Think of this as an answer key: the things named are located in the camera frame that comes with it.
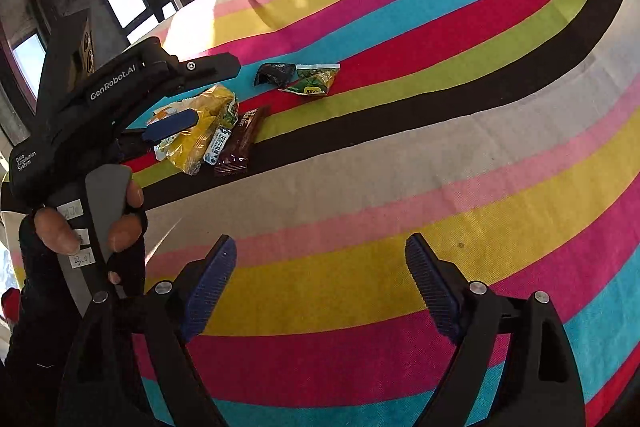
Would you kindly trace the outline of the left hand black glove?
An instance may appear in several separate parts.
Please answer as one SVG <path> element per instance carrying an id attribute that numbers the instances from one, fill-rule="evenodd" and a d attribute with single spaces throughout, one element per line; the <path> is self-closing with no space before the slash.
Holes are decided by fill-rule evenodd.
<path id="1" fill-rule="evenodd" d="M 137 296 L 144 291 L 144 233 L 147 228 L 141 187 L 130 181 L 125 212 L 111 226 L 107 237 L 108 247 L 113 251 L 107 262 L 107 278 L 111 284 L 122 286 L 128 296 Z M 47 303 L 61 298 L 64 279 L 58 256 L 77 255 L 81 247 L 80 236 L 58 210 L 42 207 L 22 220 L 18 241 L 25 270 L 22 294 L 32 294 Z"/>

